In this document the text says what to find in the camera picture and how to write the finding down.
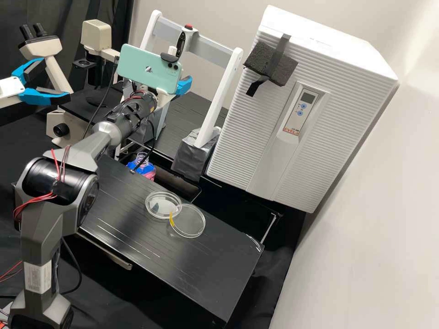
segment clear plastic dish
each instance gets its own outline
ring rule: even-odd
[[[146,210],[159,219],[169,219],[169,214],[177,216],[181,211],[182,204],[180,198],[172,192],[155,191],[150,193],[145,199]]]
[[[177,214],[172,213],[169,223],[175,232],[185,238],[196,238],[203,233],[206,227],[206,219],[203,213],[190,203],[177,206]]]

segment white appliance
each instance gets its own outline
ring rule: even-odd
[[[349,156],[398,87],[368,42],[268,6],[256,33],[297,65],[288,83],[270,81],[246,95],[259,75],[244,69],[208,176],[254,195],[314,212]]]

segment yellow tab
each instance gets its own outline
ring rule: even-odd
[[[172,219],[172,212],[169,213],[169,222],[171,223],[172,227],[175,227],[174,220]]]

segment white frame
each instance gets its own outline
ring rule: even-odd
[[[152,51],[156,37],[174,43],[177,41],[183,28],[183,26],[164,18],[161,11],[154,10],[151,13],[140,48]],[[225,68],[218,89],[215,92],[209,111],[207,112],[194,144],[195,147],[200,148],[221,131],[219,127],[214,127],[214,125],[223,105],[224,97],[230,87],[230,83],[233,80],[238,65],[241,63],[243,50],[241,48],[230,49],[200,35],[198,31],[192,35],[192,38],[188,42],[189,44],[185,45],[186,51]],[[163,107],[159,126],[160,124],[163,125],[168,106],[169,104]]]

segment blue clamp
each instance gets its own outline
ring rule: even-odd
[[[33,88],[26,88],[24,92],[17,96],[21,101],[29,105],[60,105],[70,101],[70,94],[68,92],[50,94]]]
[[[192,77],[188,75],[186,78],[181,79],[177,84],[176,95],[186,94],[192,86]]]
[[[26,64],[23,64],[23,65],[21,65],[21,66],[19,66],[19,67],[17,67],[15,70],[13,70],[12,71],[12,76],[16,76],[17,78],[19,78],[20,79],[20,81],[21,81],[21,83],[23,84],[23,85],[25,85],[27,82],[29,82],[29,81],[26,81],[26,76],[25,76],[25,74],[24,74],[24,71],[29,67],[29,66],[31,66],[34,62],[41,62],[41,61],[43,61],[44,60],[44,58],[34,58],[34,59],[31,59],[29,62],[27,62]]]
[[[12,71],[12,76],[20,79],[23,85],[31,81],[36,75],[38,75],[45,68],[44,58],[34,58],[27,63],[19,66]],[[70,94],[68,92],[57,92],[55,90],[48,90],[42,88],[41,90],[26,88],[24,92],[17,95],[22,102],[29,105],[60,105],[70,101]]]

